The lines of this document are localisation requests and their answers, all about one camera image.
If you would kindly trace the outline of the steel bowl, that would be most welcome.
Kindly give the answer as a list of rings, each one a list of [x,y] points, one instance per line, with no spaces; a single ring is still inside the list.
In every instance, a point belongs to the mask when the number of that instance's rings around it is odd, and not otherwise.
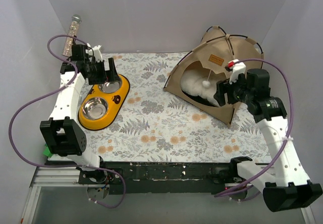
[[[98,88],[101,92],[110,94],[118,91],[122,86],[121,81],[113,81],[113,82],[105,82],[103,84],[99,84]]]
[[[89,120],[98,120],[102,118],[109,109],[108,103],[101,97],[93,97],[85,101],[81,107],[82,113],[85,118]]]

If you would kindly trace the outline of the white fluffy cushion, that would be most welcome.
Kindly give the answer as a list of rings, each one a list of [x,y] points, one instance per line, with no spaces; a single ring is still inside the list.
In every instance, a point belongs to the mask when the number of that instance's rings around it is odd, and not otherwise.
[[[212,106],[219,107],[218,102],[214,99],[214,94],[217,91],[217,81],[220,80],[214,73],[210,74],[209,81],[211,83],[209,88],[202,86],[203,80],[206,80],[209,70],[186,70],[180,80],[181,90],[191,96],[199,96],[208,101]]]

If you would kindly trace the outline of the beige pet tent fabric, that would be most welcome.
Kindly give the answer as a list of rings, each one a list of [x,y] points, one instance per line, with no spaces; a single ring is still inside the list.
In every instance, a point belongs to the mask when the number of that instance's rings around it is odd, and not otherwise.
[[[261,45],[240,34],[228,34],[220,26],[211,26],[200,44],[189,51],[172,69],[163,90],[189,102],[227,126],[240,104],[220,106],[214,99],[217,82],[229,79],[225,67],[232,60],[253,59],[247,68],[261,68]]]

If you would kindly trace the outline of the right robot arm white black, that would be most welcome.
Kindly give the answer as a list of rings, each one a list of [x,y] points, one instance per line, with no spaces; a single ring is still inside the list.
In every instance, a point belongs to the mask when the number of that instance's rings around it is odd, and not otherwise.
[[[270,95],[268,71],[251,69],[232,75],[233,80],[217,82],[214,98],[220,105],[226,102],[247,105],[264,136],[275,174],[270,175],[267,168],[261,169],[243,157],[229,168],[229,178],[233,182],[247,180],[262,194],[272,212],[308,207],[322,195],[322,187],[311,181],[298,158],[288,132],[291,121],[287,119],[285,107],[278,97]]]

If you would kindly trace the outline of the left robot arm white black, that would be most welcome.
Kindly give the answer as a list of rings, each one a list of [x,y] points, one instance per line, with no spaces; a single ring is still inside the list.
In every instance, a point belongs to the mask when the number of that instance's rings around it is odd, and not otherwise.
[[[105,83],[112,67],[105,67],[101,45],[72,44],[71,56],[60,68],[60,91],[48,120],[40,123],[40,131],[51,154],[72,160],[78,168],[90,171],[98,184],[107,179],[101,158],[87,148],[87,139],[78,120],[78,101],[85,82]]]

